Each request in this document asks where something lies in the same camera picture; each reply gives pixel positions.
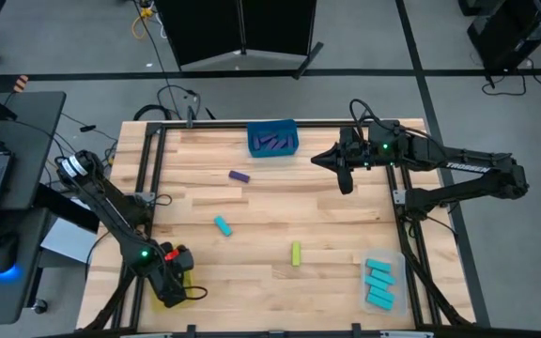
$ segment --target black panel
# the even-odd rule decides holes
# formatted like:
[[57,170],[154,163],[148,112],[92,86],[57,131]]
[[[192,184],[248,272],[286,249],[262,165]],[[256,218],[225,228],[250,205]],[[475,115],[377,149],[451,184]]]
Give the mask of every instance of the black panel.
[[243,0],[246,48],[308,55],[317,0]]
[[241,48],[235,0],[155,0],[179,65]]

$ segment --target purple block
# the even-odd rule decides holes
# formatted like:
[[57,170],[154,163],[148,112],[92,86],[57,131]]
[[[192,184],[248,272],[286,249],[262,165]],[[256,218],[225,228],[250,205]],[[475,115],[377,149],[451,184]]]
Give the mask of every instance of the purple block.
[[270,140],[270,142],[267,143],[266,149],[271,150],[271,149],[274,148],[274,145],[276,145],[276,144],[277,144],[277,139],[272,139],[272,140]]
[[231,170],[229,172],[229,177],[233,178],[233,179],[236,179],[236,180],[240,180],[241,182],[245,182],[245,183],[249,183],[250,182],[250,177],[245,175],[245,174],[242,174],[242,173],[238,173],[236,171],[233,171]]
[[264,137],[260,137],[260,143],[266,143],[268,141],[270,141],[271,139],[277,137],[277,133],[276,132],[272,132]]
[[286,143],[287,143],[287,140],[283,139],[283,140],[279,141],[276,145],[274,145],[272,150],[281,149]]

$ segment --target yellow-green block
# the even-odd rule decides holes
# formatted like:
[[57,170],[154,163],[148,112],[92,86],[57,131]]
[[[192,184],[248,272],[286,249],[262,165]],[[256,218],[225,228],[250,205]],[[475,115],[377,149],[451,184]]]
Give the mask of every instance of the yellow-green block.
[[299,267],[301,262],[301,247],[298,241],[291,244],[291,266]]

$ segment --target gray floor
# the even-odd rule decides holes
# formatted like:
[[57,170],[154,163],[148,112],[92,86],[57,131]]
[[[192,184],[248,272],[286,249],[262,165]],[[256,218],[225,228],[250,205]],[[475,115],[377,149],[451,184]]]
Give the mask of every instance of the gray floor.
[[[469,18],[453,0],[406,0],[425,69],[478,69],[466,37]],[[0,74],[159,71],[147,39],[131,35],[131,3],[116,0],[8,2],[0,17]],[[167,70],[177,65],[166,41],[154,38]],[[312,68],[411,69],[392,0],[319,0],[314,40],[325,43]],[[541,47],[532,55],[541,68]],[[285,57],[228,57],[194,65],[210,69],[294,69]],[[528,79],[524,97],[487,97],[481,77],[429,78],[431,98],[449,146],[511,151],[531,184],[517,201],[483,198],[462,204],[491,324],[541,330],[541,86]],[[425,117],[419,90],[409,77],[306,77],[173,81],[202,94],[218,118],[348,117],[348,102],[367,100],[380,116]],[[63,90],[65,113],[112,135],[143,105],[155,102],[162,80],[31,82],[27,90]],[[510,78],[499,90],[520,90]],[[164,103],[170,105],[164,96]],[[178,99],[184,112],[187,101]],[[63,118],[58,132],[76,148],[102,153],[108,140],[80,133]],[[455,174],[456,180],[469,178]],[[26,312],[0,337],[31,337],[73,329],[84,282],[80,267],[44,276],[39,296],[52,304],[44,315]]]

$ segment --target computer mouse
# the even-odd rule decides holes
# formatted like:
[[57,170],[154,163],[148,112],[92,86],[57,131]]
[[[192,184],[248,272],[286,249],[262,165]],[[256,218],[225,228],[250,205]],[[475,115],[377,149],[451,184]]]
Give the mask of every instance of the computer mouse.
[[18,235],[6,233],[0,236],[0,272],[6,272],[16,263]]

